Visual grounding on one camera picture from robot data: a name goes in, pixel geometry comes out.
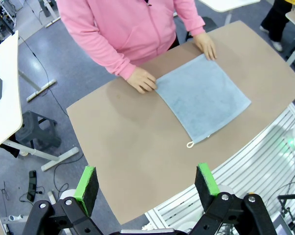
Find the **pink hoodie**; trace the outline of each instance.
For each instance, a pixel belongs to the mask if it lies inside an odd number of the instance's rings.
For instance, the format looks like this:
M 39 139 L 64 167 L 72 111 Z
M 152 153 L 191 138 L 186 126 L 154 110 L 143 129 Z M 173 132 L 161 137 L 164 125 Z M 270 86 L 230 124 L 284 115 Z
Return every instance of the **pink hoodie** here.
M 194 0 L 58 0 L 68 32 L 108 72 L 128 79 L 136 65 L 167 51 L 176 38 L 173 13 L 192 35 L 204 32 Z

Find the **sleeve cuff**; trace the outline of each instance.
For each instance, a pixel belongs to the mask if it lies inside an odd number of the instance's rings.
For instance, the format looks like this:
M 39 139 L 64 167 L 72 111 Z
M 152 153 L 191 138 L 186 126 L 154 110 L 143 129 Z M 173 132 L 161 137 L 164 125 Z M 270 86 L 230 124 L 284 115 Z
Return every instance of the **sleeve cuff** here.
M 192 36 L 196 36 L 196 35 L 201 34 L 201 33 L 204 33 L 204 32 L 205 32 L 204 28 L 203 27 L 199 27 L 199 28 L 193 29 L 191 31 L 191 34 L 192 34 Z
M 120 71 L 118 75 L 124 78 L 124 80 L 128 80 L 129 77 L 132 75 L 134 70 L 136 69 L 136 66 L 129 63 L 127 66 L 123 68 L 123 70 Z

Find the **white sneaker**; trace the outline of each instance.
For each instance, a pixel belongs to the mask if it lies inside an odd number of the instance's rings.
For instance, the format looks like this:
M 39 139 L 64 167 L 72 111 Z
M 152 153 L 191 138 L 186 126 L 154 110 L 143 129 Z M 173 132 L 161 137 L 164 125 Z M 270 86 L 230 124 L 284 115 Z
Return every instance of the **white sneaker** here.
M 271 41 L 271 42 L 272 42 L 273 47 L 274 47 L 277 51 L 279 51 L 279 52 L 283 51 L 283 47 L 282 47 L 282 45 L 281 45 L 280 42 L 274 42 L 274 41 Z
M 20 151 L 19 151 L 19 154 L 20 154 L 21 156 L 26 156 L 26 155 L 28 155 L 29 153 L 20 150 Z
M 260 31 L 263 31 L 264 33 L 269 33 L 269 30 L 266 30 L 263 26 L 259 27 Z

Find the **person's leg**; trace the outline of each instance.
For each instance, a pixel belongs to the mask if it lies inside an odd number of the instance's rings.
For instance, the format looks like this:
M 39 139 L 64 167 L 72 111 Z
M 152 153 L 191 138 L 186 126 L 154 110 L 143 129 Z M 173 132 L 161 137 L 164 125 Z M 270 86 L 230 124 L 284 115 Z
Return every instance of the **person's leg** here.
M 285 25 L 289 20 L 285 14 L 292 10 L 292 4 L 285 0 L 275 0 L 272 12 L 272 24 L 269 30 L 269 38 L 274 42 L 280 42 Z
M 260 30 L 269 33 L 269 30 L 271 28 L 272 25 L 272 15 L 274 14 L 275 10 L 272 7 L 270 9 L 270 11 L 268 12 L 267 16 L 264 18 L 264 20 L 262 21 L 262 23 L 260 24 Z

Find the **black stool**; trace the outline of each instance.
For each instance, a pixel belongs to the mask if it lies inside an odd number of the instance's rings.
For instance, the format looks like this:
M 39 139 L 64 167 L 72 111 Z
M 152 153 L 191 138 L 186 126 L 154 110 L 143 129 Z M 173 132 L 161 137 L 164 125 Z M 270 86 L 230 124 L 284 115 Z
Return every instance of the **black stool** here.
M 22 117 L 22 127 L 16 132 L 16 139 L 18 142 L 24 145 L 30 142 L 31 147 L 34 148 L 33 140 L 37 139 L 48 143 L 48 146 L 60 146 L 61 139 L 57 136 L 55 130 L 55 125 L 57 124 L 56 121 L 31 111 L 25 112 Z M 44 121 L 49 121 L 50 131 L 40 128 L 40 124 Z
M 218 28 L 216 23 L 211 18 L 203 17 L 203 20 L 205 22 L 205 25 L 203 28 L 206 32 L 210 32 L 210 31 L 213 31 L 214 29 Z M 193 37 L 190 32 L 187 32 L 185 41 L 189 40 L 190 38 L 193 38 Z

